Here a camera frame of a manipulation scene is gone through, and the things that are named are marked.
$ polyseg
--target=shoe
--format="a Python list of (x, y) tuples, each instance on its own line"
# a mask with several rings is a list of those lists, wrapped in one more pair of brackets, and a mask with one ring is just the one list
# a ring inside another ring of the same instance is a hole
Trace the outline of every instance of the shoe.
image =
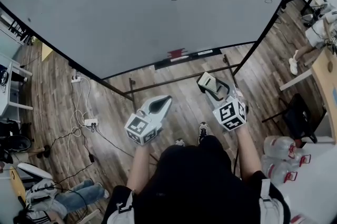
[(202, 139), (204, 139), (210, 132), (210, 127), (205, 122), (202, 122), (199, 125), (199, 139), (198, 142), (200, 143)]
[(50, 155), (51, 155), (51, 147), (49, 145), (45, 145), (44, 146), (43, 156), (45, 158), (49, 158)]
[(290, 72), (293, 75), (297, 75), (298, 74), (297, 61), (294, 58), (289, 58), (289, 64), (290, 64)]
[(185, 146), (185, 142), (183, 139), (179, 138), (175, 141), (175, 145)]
[(109, 191), (107, 191), (105, 188), (104, 188), (104, 196), (103, 197), (104, 197), (104, 199), (108, 199), (110, 197)]

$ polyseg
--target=sneaker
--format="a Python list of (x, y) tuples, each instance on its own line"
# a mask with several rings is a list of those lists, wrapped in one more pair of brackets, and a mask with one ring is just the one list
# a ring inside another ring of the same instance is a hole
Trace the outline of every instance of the sneaker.
[(200, 125), (199, 125), (199, 139), (198, 139), (198, 142), (200, 143), (201, 140), (206, 137), (208, 134), (209, 134), (209, 131), (210, 131), (210, 127), (209, 125), (207, 125), (205, 122), (202, 122)]
[(103, 197), (104, 197), (104, 199), (108, 199), (110, 197), (110, 193), (106, 189), (104, 189), (104, 196)]
[(294, 58), (289, 58), (289, 64), (290, 64), (290, 72), (293, 75), (297, 75), (298, 74), (297, 61)]
[(183, 140), (183, 139), (177, 139), (176, 141), (175, 141), (175, 145), (179, 145), (179, 146), (185, 146), (186, 144), (185, 144), (185, 141)]

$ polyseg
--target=black chair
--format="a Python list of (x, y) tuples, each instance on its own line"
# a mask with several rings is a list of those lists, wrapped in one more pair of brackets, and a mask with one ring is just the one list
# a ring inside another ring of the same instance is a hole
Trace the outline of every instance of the black chair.
[(282, 130), (274, 121), (275, 117), (281, 115), (289, 129), (291, 138), (293, 138), (294, 140), (300, 140), (303, 137), (309, 137), (313, 141), (313, 143), (317, 143), (315, 133), (309, 124), (311, 113), (301, 95), (295, 94), (289, 104), (281, 98), (279, 98), (279, 100), (281, 100), (285, 104), (286, 109), (276, 115), (262, 120), (262, 123), (268, 120), (273, 120), (273, 123), (277, 126), (279, 131), (284, 136)]

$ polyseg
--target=white table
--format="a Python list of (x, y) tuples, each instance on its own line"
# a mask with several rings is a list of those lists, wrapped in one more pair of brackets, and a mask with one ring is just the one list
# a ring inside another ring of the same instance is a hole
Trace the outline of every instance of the white table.
[(33, 74), (29, 71), (26, 71), (16, 65), (13, 65), (13, 63), (11, 62), (7, 68), (7, 72), (8, 72), (8, 81), (4, 86), (0, 85), (0, 116), (4, 115), (5, 111), (7, 110), (8, 106), (14, 106), (14, 107), (18, 107), (21, 109), (27, 109), (27, 110), (32, 110), (33, 107), (31, 106), (26, 106), (26, 105), (22, 105), (19, 103), (15, 103), (12, 102), (10, 97), (11, 97), (11, 83), (12, 83), (12, 72), (13, 69), (17, 69), (19, 70), (19, 72), (23, 72), (29, 76), (32, 76)]

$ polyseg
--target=power strip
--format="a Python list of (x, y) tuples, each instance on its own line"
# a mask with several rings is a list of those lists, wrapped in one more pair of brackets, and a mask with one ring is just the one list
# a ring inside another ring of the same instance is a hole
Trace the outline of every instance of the power strip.
[(96, 118), (94, 118), (94, 119), (85, 119), (84, 120), (84, 124), (86, 126), (91, 126), (92, 124), (98, 125), (98, 119), (96, 119)]
[(79, 83), (81, 81), (81, 77), (76, 75), (75, 77), (72, 76), (72, 83)]

